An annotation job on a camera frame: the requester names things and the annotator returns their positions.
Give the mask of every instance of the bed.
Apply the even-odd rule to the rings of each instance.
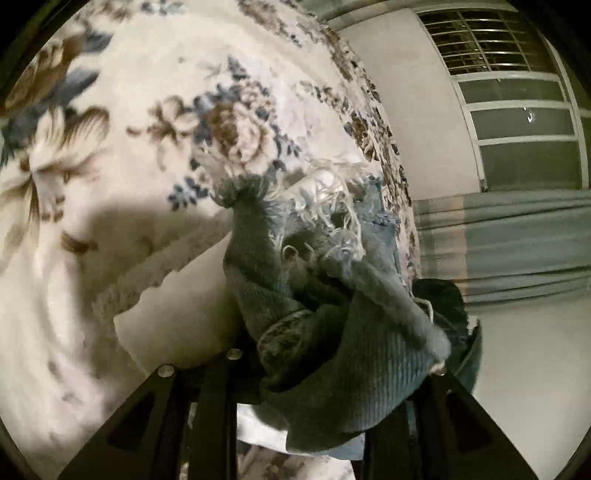
[[[230,230],[196,145],[245,169],[314,159],[384,174],[398,260],[420,273],[398,149],[361,61],[293,0],[91,1],[0,106],[0,416],[29,465],[56,478],[145,378],[93,299],[198,231]],[[352,478],[349,462],[259,447],[243,478]]]

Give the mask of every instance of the ribbed fabric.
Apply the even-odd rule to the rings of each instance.
[[[378,186],[367,184],[355,203],[366,253],[354,261],[331,248],[337,229],[288,221],[290,204],[264,201],[262,182],[240,179],[230,193],[221,190],[234,209],[225,274],[258,342],[263,398],[289,425],[287,449],[321,452],[383,420],[448,357],[450,344],[402,286],[397,219],[384,211]],[[301,269],[295,275],[282,260],[292,235],[295,248],[323,245],[303,281]]]

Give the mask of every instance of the frayed fabric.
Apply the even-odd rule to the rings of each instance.
[[[353,440],[346,456],[359,458],[356,437],[412,394],[450,344],[402,285],[382,181],[361,167],[343,172],[318,165],[293,185],[273,170],[226,179],[216,198],[233,208],[224,271],[265,368],[263,408],[289,425],[290,452]]]

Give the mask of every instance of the window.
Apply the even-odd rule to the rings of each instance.
[[[462,103],[482,190],[589,188],[591,98],[529,21],[492,8],[418,16]]]
[[[420,15],[452,75],[524,70],[554,73],[535,28],[519,13],[461,9]]]

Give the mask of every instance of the metal screw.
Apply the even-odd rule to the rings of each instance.
[[[226,353],[228,360],[240,360],[242,358],[242,350],[239,348],[232,348]]]
[[[174,367],[172,365],[162,365],[158,369],[158,376],[162,378],[172,377],[174,375]]]

